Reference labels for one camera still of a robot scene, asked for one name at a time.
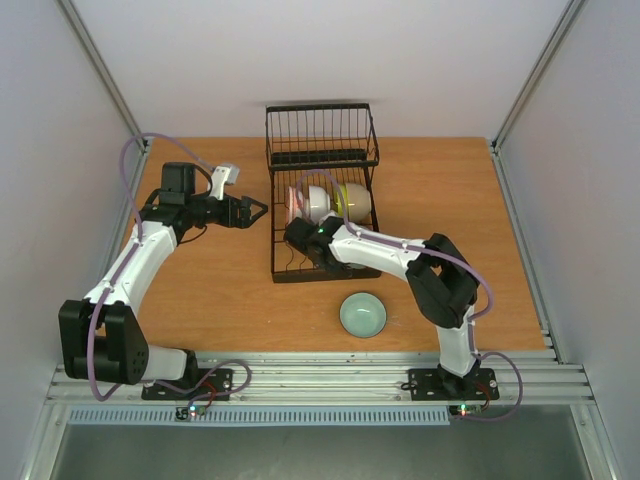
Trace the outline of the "red patterned bowl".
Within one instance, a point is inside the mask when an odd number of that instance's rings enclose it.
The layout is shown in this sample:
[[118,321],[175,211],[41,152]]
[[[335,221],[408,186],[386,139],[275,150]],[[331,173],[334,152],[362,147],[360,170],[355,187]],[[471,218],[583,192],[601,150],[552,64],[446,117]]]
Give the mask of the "red patterned bowl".
[[289,186],[286,195],[286,221],[288,226],[295,218],[304,218],[306,212],[306,199],[301,191],[293,186]]

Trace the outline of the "white bowl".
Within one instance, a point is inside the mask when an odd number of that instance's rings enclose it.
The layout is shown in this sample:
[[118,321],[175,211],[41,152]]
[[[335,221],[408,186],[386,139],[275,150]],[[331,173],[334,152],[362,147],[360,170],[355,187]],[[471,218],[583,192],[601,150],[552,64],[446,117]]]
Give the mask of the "white bowl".
[[331,200],[327,191],[322,187],[310,185],[306,198],[306,216],[313,223],[318,223],[331,210]]
[[361,222],[372,210],[369,190],[361,184],[346,183],[345,191],[349,219],[352,222]]

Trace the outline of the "lime green bowl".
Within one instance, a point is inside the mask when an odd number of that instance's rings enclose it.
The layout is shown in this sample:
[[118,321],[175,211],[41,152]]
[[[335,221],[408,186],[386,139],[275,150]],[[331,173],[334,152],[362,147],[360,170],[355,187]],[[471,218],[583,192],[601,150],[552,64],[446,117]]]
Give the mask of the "lime green bowl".
[[349,194],[345,184],[339,184],[334,189],[334,203],[336,207],[336,213],[340,217],[350,218],[349,213]]

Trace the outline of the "black wire dish rack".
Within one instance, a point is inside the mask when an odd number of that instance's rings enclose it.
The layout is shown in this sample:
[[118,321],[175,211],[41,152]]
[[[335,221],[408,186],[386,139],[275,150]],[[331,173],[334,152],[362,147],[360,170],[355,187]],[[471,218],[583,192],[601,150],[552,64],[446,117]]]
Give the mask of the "black wire dish rack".
[[266,160],[271,184],[271,277],[276,284],[371,279],[363,266],[332,274],[285,241],[296,217],[318,222],[341,213],[377,231],[373,176],[380,161],[371,107],[367,103],[271,105],[266,108]]

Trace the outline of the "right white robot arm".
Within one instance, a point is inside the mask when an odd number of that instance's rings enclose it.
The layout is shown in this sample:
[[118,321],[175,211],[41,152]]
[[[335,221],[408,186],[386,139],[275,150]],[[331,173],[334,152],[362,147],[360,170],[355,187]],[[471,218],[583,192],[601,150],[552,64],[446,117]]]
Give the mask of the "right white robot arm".
[[294,219],[285,228],[284,240],[332,274],[364,267],[406,282],[418,310],[436,327],[442,395],[461,399],[474,390],[480,361],[470,327],[480,282],[448,237],[403,240],[328,216],[319,224]]

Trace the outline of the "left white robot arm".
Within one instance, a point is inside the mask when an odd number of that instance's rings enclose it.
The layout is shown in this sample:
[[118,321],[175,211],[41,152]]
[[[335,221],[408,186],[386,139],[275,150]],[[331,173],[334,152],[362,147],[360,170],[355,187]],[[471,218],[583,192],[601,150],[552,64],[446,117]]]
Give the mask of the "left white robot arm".
[[68,377],[127,385],[163,380],[179,398],[199,391],[194,353],[149,344],[137,315],[160,267],[189,230],[246,229],[267,213],[257,200],[225,193],[238,175],[233,164],[211,171],[186,162],[163,165],[161,185],[147,197],[115,263],[82,299],[67,300],[59,310]]

